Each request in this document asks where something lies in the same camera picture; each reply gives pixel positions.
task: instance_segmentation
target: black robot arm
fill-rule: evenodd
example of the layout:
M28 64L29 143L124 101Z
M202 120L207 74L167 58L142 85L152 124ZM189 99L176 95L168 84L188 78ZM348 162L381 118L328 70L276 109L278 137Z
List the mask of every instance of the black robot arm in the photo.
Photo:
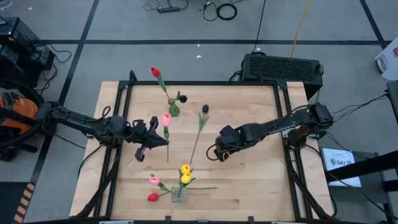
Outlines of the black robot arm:
M333 118L326 106L316 103L298 107L283 118L266 123L244 124L235 129L228 125L220 131L220 136L216 138L214 153L217 159L212 160L224 162L229 155L255 146L267 135L300 126L288 133L289 144L297 146L305 141L309 134L319 129L327 129L332 124Z
M106 118L109 110L110 107L105 108L102 117L95 119L70 111L57 102L46 102L40 108L36 118L43 123L61 123L79 130L85 135L93 136L100 144L107 147L117 147L123 140L139 143L141 147L137 149L136 159L140 162L144 160L146 148L152 149L168 144L166 139L156 133L159 124L157 117L153 116L149 128L146 128L146 124L141 119L130 124L120 116Z

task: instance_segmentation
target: pink tulip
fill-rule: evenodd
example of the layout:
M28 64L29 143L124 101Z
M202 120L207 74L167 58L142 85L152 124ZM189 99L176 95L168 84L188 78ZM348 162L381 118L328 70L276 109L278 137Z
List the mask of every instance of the pink tulip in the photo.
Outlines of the pink tulip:
M160 183L160 179L158 177L151 177L149 179L149 183L152 184L153 186L156 186Z
M167 126L169 126L169 125L170 125L170 122L171 122L171 120L172 120L172 117L171 117L171 115L169 115L168 113L166 113L166 114L163 114L163 118L162 118L162 124L163 124L163 127L167 127Z

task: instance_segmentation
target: gray floor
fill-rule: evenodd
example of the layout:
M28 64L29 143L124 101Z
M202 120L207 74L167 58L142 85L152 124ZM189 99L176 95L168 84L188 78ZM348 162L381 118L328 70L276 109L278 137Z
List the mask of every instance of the gray floor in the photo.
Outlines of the gray floor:
M166 5L166 0L159 0ZM199 0L178 13L158 14L144 11L145 3L155 0L99 0L88 40L187 40L256 38L262 1L237 3L238 16L232 21L207 22ZM41 39L80 40L94 0L23 0L1 12L19 16ZM173 0L183 6L185 1ZM398 1L366 0L385 40L398 36ZM305 0L268 0L259 38L292 40L305 9ZM206 12L207 17L214 12ZM359 0L313 1L299 40L377 40ZM77 45L55 45L70 50ZM289 57L291 45L258 45L268 55ZM252 44L86 44L74 72L65 106L93 114L102 81L125 80L133 69L139 80L152 80L149 68L158 67L167 80L227 80L239 69ZM364 103L384 93L386 81L379 75L374 58L378 45L298 45L295 56L316 59L325 68L320 101L331 111L346 105ZM72 60L56 63L58 77L44 94L46 100L58 100ZM334 124L330 131L349 149L385 154L398 143L398 125L387 100L377 101ZM59 135L84 146L85 137L66 127ZM33 139L40 147L42 138ZM329 139L322 147L338 146ZM54 138L45 160L25 222L67 218L77 182L77 170L83 150ZM21 153L12 162L0 163L0 181L29 181L39 153ZM396 179L395 172L386 172ZM398 195L391 194L395 213ZM366 201L337 200L337 217L345 221L379 222L384 215Z

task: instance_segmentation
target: wooden table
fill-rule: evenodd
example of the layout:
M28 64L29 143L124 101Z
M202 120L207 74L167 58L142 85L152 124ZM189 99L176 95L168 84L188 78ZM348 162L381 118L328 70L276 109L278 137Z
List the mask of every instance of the wooden table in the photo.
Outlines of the wooden table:
M113 106L118 82L103 82L95 110L99 118L105 106ZM292 108L306 105L302 83L288 83ZM205 152L214 144L219 131L227 124L238 127L245 123L263 123L277 118L272 87L268 86L168 86L170 96L177 90L188 96L185 104L178 103L181 114L173 118L170 131L170 160L166 162L166 147L146 150L144 162L137 162L134 153L138 144L123 144L112 219L164 220L224 220L294 221L287 171L280 134L267 136L255 147L233 154L226 162L209 161ZM280 92L282 108L284 101ZM168 110L166 95L159 86L133 86L128 121L151 116L161 118ZM188 190L187 203L172 203L170 194L156 202L148 202L152 192L162 193L149 184L151 173L171 188L178 185L178 169L188 164L198 132L198 112L204 104L210 107L210 118L203 129L192 168L197 179L190 187L217 187L212 190ZM158 134L163 135L159 124ZM317 148L317 142L308 144ZM98 147L89 140L87 156ZM70 215L76 215L98 188L105 149L88 159L81 170ZM309 191L329 214L333 213L321 159L309 149L302 149L302 160ZM104 193L101 214L104 214L108 193ZM298 190L300 212L305 216Z

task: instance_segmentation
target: artificial flower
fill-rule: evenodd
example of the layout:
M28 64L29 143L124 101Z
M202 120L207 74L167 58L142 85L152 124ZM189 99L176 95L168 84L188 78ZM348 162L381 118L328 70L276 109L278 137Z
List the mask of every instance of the artificial flower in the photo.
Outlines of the artificial flower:
M163 117L162 117L162 125L163 125L163 127L169 126L171 120L172 120L172 117L171 117L170 114L168 114L168 113L163 114Z
M152 74L155 76L155 78L159 78L160 77L160 71L157 68L150 68L150 71L152 72Z
M185 102L187 102L188 97L185 96L185 95L181 95L181 96L179 96L178 100L179 100L181 103L185 103Z
M157 193L152 193L148 196L148 202L155 202L159 198Z
M160 183L160 179L158 177L151 177L149 179L149 183L152 184L153 186L156 186Z
M191 172L191 167L189 167L189 165L183 165L181 166L181 173L185 174L187 172Z
M181 183L183 184L189 184L191 182L192 179L192 175L190 172L186 172L184 173L184 175L182 175L181 177Z
M209 112L209 105L204 105L203 108L201 109L201 111L204 113Z

